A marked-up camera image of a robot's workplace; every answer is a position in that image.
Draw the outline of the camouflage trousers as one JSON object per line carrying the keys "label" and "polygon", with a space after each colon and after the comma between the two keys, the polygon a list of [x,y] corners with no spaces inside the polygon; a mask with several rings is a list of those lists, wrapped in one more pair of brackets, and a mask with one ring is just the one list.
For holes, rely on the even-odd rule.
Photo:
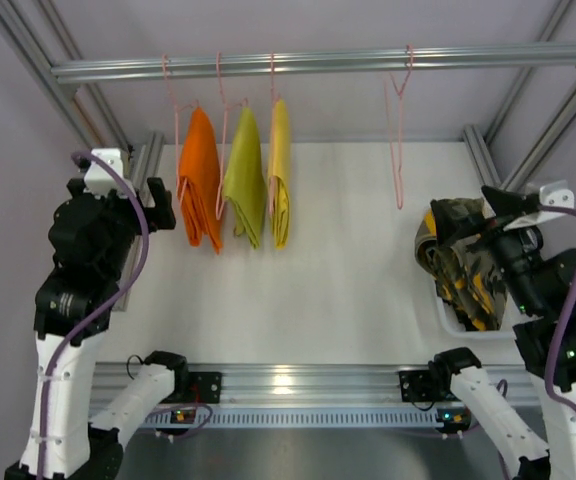
{"label": "camouflage trousers", "polygon": [[467,331],[497,331],[502,326],[507,289],[491,255],[473,250],[478,233],[448,244],[486,218],[483,198],[441,199],[431,203],[414,240],[417,264],[434,280],[437,296],[455,313]]}

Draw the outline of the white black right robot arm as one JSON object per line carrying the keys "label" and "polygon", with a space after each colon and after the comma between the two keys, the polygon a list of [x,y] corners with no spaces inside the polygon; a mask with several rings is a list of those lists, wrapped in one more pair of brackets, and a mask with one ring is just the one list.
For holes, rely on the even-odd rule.
{"label": "white black right robot arm", "polygon": [[541,405],[547,437],[541,439],[517,414],[475,354],[461,347],[429,364],[436,388],[474,414],[516,479],[576,479],[576,249],[549,260],[524,248],[521,235],[538,224],[576,218],[571,191],[559,188],[520,195],[490,186],[482,194],[494,214],[469,213],[454,200],[430,204],[442,249],[473,238],[485,251],[527,321],[514,326],[515,343]]}

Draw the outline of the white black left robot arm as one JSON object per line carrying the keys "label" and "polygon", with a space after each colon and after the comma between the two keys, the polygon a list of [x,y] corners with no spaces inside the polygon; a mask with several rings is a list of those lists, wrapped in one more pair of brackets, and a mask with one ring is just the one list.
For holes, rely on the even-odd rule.
{"label": "white black left robot arm", "polygon": [[55,211],[48,238],[53,269],[35,297],[37,386],[29,437],[7,479],[114,479],[124,451],[161,403],[183,402],[190,391],[184,356],[154,351],[131,383],[90,415],[93,375],[111,310],[145,266],[149,236],[172,230],[172,195],[157,177],[143,205],[128,179],[120,148],[77,152],[82,176]]}

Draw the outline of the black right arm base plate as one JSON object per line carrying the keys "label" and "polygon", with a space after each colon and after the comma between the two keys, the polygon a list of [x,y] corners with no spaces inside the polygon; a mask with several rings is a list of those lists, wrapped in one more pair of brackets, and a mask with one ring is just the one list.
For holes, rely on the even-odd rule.
{"label": "black right arm base plate", "polygon": [[442,396],[428,369],[402,370],[398,372],[401,399],[405,403],[433,403]]}

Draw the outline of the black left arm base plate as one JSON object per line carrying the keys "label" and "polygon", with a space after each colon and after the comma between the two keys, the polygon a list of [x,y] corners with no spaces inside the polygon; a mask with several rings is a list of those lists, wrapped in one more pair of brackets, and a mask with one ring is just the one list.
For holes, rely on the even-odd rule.
{"label": "black left arm base plate", "polygon": [[217,371],[190,372],[183,383],[183,403],[219,404],[223,374]]}

